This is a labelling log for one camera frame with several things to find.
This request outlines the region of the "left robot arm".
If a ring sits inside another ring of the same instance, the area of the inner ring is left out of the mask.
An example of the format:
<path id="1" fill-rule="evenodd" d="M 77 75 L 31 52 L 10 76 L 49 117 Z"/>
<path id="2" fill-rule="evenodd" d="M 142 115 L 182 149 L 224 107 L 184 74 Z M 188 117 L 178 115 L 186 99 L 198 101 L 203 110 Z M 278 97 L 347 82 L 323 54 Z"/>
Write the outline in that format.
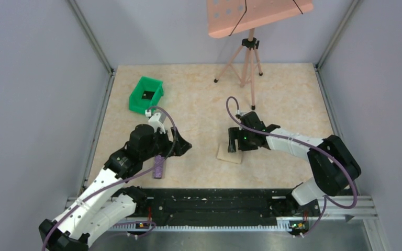
<path id="1" fill-rule="evenodd" d="M 135 213 L 146 195 L 134 186 L 109 206 L 104 204 L 128 181 L 145 174 L 143 163 L 160 155 L 182 156 L 192 148 L 175 127 L 173 140 L 166 132 L 140 124 L 129 140 L 110 155 L 95 180 L 60 215 L 39 225 L 42 250 L 89 250 L 94 242 L 121 219 Z"/>

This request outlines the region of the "beige card holder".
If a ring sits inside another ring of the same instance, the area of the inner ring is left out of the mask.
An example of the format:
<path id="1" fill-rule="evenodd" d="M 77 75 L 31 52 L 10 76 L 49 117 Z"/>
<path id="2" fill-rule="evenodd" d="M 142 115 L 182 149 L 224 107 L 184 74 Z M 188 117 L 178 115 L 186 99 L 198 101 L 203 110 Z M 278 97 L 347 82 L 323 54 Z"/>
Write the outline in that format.
<path id="1" fill-rule="evenodd" d="M 228 162 L 228 163 L 241 164 L 242 158 L 243 158 L 243 153 L 240 151 L 229 153 L 228 152 L 228 144 L 221 143 L 221 144 L 219 144 L 216 158 L 220 161 L 224 161 L 224 162 Z"/>

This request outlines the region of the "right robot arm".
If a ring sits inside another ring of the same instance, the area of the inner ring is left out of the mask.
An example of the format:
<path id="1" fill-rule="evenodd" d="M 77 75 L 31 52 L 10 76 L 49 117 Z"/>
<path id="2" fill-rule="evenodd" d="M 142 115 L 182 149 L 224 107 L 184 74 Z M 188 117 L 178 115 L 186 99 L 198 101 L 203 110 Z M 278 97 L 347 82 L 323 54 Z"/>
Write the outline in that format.
<path id="1" fill-rule="evenodd" d="M 312 171 L 312 178 L 291 190 L 286 199 L 295 206 L 304 206 L 319 198 L 331 200 L 346 187 L 352 191 L 351 209 L 358 202 L 354 181 L 361 169 L 346 145 L 336 135 L 311 138 L 290 132 L 278 125 L 265 125 L 254 112 L 231 116 L 237 127 L 229 128 L 230 153 L 253 151 L 260 148 L 282 151 L 305 160 Z"/>

